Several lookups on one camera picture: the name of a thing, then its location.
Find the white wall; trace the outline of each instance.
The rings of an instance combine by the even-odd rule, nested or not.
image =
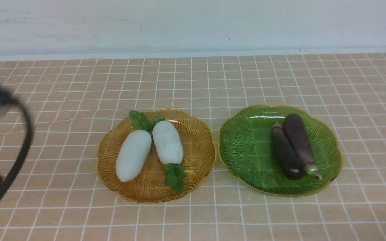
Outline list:
[[[386,0],[0,0],[0,55],[386,46]]]

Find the green leaf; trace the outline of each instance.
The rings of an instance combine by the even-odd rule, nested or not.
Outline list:
[[[187,174],[184,171],[174,169],[175,176],[177,177],[178,181],[183,180],[184,178],[187,177]]]
[[[171,189],[174,191],[174,192],[181,192],[182,189],[184,187],[184,182],[183,181],[180,181],[178,182],[176,185],[173,185],[171,186]]]
[[[138,111],[129,111],[129,117],[132,120],[130,125],[136,130],[146,130],[150,131],[150,121],[147,119],[143,112]]]
[[[150,122],[150,129],[153,129],[154,128],[154,126],[158,123],[158,122],[160,122],[160,121],[164,121],[165,120],[165,118],[163,117],[163,116],[157,116],[154,120],[152,120],[151,122]]]
[[[164,165],[164,172],[167,175],[170,172],[174,172],[176,164],[175,163],[168,163]]]
[[[175,168],[180,170],[180,171],[184,171],[184,169],[185,169],[185,167],[183,165],[181,165],[181,164],[176,164]]]
[[[175,173],[169,172],[166,179],[165,179],[165,185],[167,186],[175,186],[177,184],[177,177]]]

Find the eggplant stem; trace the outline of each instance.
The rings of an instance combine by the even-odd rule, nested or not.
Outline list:
[[[319,171],[313,171],[312,175],[314,177],[316,177],[317,180],[322,180],[322,178],[323,178],[323,176],[321,175],[321,173]]]

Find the yellow plate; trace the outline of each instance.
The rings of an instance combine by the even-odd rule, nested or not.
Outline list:
[[[115,161],[121,145],[127,135],[135,129],[127,117],[116,128],[110,130],[101,140],[98,147],[98,177],[109,189],[120,197],[136,203],[160,203],[172,201],[193,192],[205,180],[216,160],[216,147],[208,126],[199,119],[182,111],[164,109],[144,112],[148,119],[164,116],[172,122],[181,137],[184,147],[185,166],[184,188],[174,192],[165,185],[164,165],[160,163],[154,144],[151,146],[141,173],[134,180],[122,183],[115,174]]]

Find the plate rim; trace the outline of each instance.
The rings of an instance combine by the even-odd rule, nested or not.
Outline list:
[[[196,118],[196,117],[193,117],[193,116],[190,116],[190,115],[188,115],[187,113],[185,113],[184,111],[180,111],[180,110],[177,110],[177,109],[166,108],[166,109],[160,109],[160,110],[156,110],[156,111],[144,111],[144,113],[156,113],[156,112],[160,112],[160,111],[175,111],[175,112],[179,112],[179,113],[181,113],[181,114],[184,114],[184,115],[188,116],[188,118],[190,118],[190,119],[195,119],[195,120],[201,122],[202,124],[204,124],[204,125],[206,126],[206,129],[207,129],[207,130],[209,131],[209,133],[210,133],[211,142],[212,142],[212,146],[213,146],[213,148],[214,148],[214,153],[215,153],[215,154],[214,154],[214,160],[212,161],[211,168],[210,168],[210,170],[208,171],[208,173],[202,178],[202,180],[200,180],[200,182],[199,182],[192,190],[190,190],[190,191],[187,192],[186,194],[180,195],[179,197],[174,198],[174,199],[172,199],[172,200],[168,200],[168,201],[155,201],[155,202],[142,202],[142,201],[132,200],[132,199],[127,198],[127,197],[121,195],[120,193],[116,192],[114,189],[112,189],[112,188],[110,188],[109,186],[107,186],[106,182],[104,182],[104,181],[102,180],[101,175],[100,175],[100,173],[99,173],[99,171],[98,171],[98,165],[99,165],[99,162],[100,162],[100,159],[99,159],[99,149],[100,149],[100,147],[101,147],[101,144],[102,144],[103,139],[104,139],[111,131],[113,131],[113,130],[115,130],[116,128],[118,128],[119,125],[121,125],[122,122],[124,122],[126,119],[128,119],[128,118],[129,118],[129,116],[128,116],[128,117],[122,119],[122,120],[119,122],[119,124],[116,125],[114,128],[112,128],[112,129],[110,129],[109,131],[107,131],[107,133],[106,133],[106,134],[101,138],[101,140],[99,141],[98,149],[96,150],[96,158],[97,158],[97,160],[96,160],[96,167],[95,167],[95,169],[96,169],[96,175],[98,176],[99,181],[100,181],[106,188],[108,188],[109,190],[111,190],[112,192],[114,192],[116,195],[118,195],[119,197],[123,198],[124,200],[130,201],[130,202],[134,202],[134,203],[138,203],[138,204],[157,204],[157,203],[165,203],[165,202],[171,202],[171,201],[175,201],[175,200],[181,199],[181,198],[183,198],[183,197],[185,197],[185,196],[191,194],[191,193],[194,192],[198,187],[200,187],[200,186],[202,185],[202,183],[205,181],[205,179],[208,177],[208,175],[211,173],[211,171],[213,170],[213,168],[214,168],[214,166],[215,166],[216,159],[217,159],[217,154],[219,154],[219,152],[217,151],[217,148],[216,148],[216,145],[215,145],[215,142],[214,142],[214,138],[213,138],[213,134],[212,134],[212,131],[211,131],[211,129],[209,128],[209,126],[208,126],[205,122],[203,122],[201,119]]]
[[[241,177],[239,177],[238,175],[234,174],[230,168],[228,168],[228,166],[226,165],[226,163],[224,162],[222,156],[221,156],[221,153],[220,153],[220,149],[221,149],[221,130],[223,129],[224,125],[226,125],[226,123],[232,119],[232,118],[235,118],[236,116],[238,116],[242,111],[246,110],[246,109],[249,109],[249,108],[254,108],[254,107],[264,107],[264,108],[293,108],[293,109],[296,109],[302,113],[305,113],[309,118],[319,122],[320,124],[324,125],[326,128],[328,128],[332,134],[332,136],[334,137],[335,140],[337,140],[337,137],[335,136],[334,132],[331,130],[331,128],[328,127],[328,125],[326,125],[325,123],[323,123],[322,121],[320,121],[319,119],[315,119],[313,118],[312,116],[310,116],[306,111],[300,109],[300,108],[297,108],[297,107],[294,107],[294,106],[291,106],[291,105],[250,105],[250,106],[247,106],[245,108],[243,108],[242,110],[238,111],[238,113],[236,113],[234,116],[230,117],[229,119],[227,119],[226,121],[224,121],[224,123],[221,125],[221,128],[218,132],[218,155],[221,159],[221,163],[223,164],[223,166],[233,175],[235,176],[240,182],[242,182],[245,186],[248,186],[249,188],[251,189],[254,189],[258,192],[261,192],[263,194],[266,194],[266,195],[270,195],[270,196],[275,196],[275,197],[306,197],[306,196],[310,196],[310,195],[315,195],[321,191],[323,191],[324,189],[326,189],[326,187],[328,187],[328,185],[330,185],[330,183],[332,181],[334,181],[337,176],[340,174],[340,172],[342,171],[342,167],[343,167],[343,155],[342,155],[342,152],[340,151],[340,146],[339,144],[336,145],[337,147],[337,152],[339,153],[340,155],[340,166],[339,166],[339,169],[336,173],[336,175],[331,179],[329,180],[322,188],[314,191],[314,192],[309,192],[309,193],[306,193],[306,194],[299,194],[299,195],[296,195],[296,194],[277,194],[277,193],[272,193],[272,192],[265,192],[263,190],[260,190],[260,189],[257,189],[251,185],[249,185],[248,183],[246,183]]]

